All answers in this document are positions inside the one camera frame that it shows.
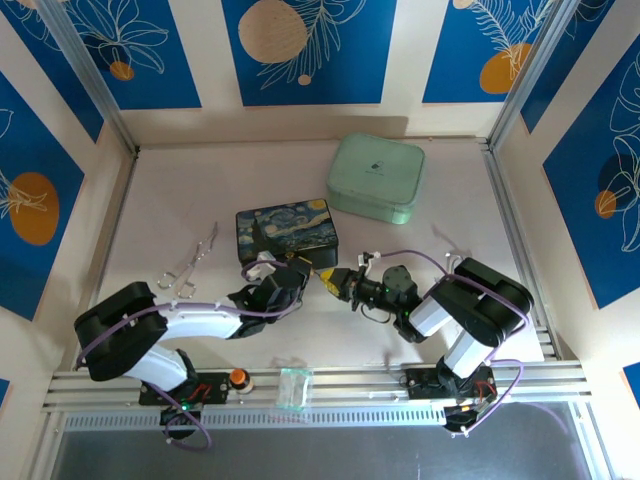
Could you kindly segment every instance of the tin lid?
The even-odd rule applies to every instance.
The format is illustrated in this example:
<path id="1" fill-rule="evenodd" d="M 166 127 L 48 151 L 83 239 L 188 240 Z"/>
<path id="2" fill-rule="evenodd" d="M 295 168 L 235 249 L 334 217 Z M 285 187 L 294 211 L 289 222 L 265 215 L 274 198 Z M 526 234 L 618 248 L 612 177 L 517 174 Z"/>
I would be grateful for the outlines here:
<path id="1" fill-rule="evenodd" d="M 419 192 L 424 163 L 420 147 L 353 133 L 338 148 L 327 186 L 350 197 L 411 206 Z"/>

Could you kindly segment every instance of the starry night tin box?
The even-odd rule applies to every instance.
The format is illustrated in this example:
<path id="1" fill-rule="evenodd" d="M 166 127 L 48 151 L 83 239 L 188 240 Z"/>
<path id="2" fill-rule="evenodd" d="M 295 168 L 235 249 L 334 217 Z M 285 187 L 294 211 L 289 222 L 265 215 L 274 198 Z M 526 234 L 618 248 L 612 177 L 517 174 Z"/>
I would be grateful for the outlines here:
<path id="1" fill-rule="evenodd" d="M 238 212 L 236 233 L 242 265 L 265 250 L 278 260 L 297 253 L 315 269 L 338 264 L 338 235 L 322 198 Z"/>

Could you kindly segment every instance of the glass panel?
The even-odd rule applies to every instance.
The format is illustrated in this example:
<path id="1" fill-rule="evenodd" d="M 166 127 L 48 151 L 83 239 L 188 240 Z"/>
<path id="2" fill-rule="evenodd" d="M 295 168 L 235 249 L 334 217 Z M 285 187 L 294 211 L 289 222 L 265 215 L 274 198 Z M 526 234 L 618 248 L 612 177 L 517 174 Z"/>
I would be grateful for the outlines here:
<path id="1" fill-rule="evenodd" d="M 52 478 L 588 478 L 568 405 L 544 408 L 505 405 L 455 440 L 436 427 L 217 430 L 205 454 L 169 447 L 159 432 L 68 433 Z"/>

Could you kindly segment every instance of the green tin box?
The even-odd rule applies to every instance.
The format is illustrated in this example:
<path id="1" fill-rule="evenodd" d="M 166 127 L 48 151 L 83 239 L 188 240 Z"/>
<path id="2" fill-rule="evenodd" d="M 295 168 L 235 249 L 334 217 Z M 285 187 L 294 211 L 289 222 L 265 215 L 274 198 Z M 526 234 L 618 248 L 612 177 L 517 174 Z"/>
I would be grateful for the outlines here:
<path id="1" fill-rule="evenodd" d="M 420 147 L 353 133 L 342 140 L 331 166 L 327 202 L 344 212 L 407 223 L 424 171 Z"/>

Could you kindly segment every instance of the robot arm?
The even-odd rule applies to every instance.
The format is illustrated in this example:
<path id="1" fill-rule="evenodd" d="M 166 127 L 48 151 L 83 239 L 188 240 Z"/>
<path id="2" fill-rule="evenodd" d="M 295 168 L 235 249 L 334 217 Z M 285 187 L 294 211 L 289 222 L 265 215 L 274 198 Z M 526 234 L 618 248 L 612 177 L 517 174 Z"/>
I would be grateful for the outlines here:
<path id="1" fill-rule="evenodd" d="M 476 397 L 478 382 L 492 378 L 491 369 L 483 363 L 510 335 L 524 328 L 519 324 L 533 305 L 529 291 L 467 258 L 421 298 L 402 265 L 387 269 L 382 282 L 367 278 L 369 261 L 379 256 L 364 253 L 358 271 L 336 268 L 324 272 L 321 280 L 333 295 L 351 303 L 353 311 L 364 304 L 395 315 L 393 325 L 408 342 L 423 342 L 452 319 L 460 324 L 462 333 L 435 368 L 407 370 L 407 387 L 410 398 L 416 399 Z"/>
<path id="2" fill-rule="evenodd" d="M 83 348 L 79 361 L 86 359 L 79 365 L 86 365 L 95 381 L 128 376 L 182 397 L 198 384 L 195 370 L 184 352 L 158 342 L 255 335 L 296 309 L 311 271 L 308 262 L 292 258 L 271 268 L 259 285 L 247 285 L 213 304 L 158 305 L 146 283 L 132 283 L 76 320 Z"/>

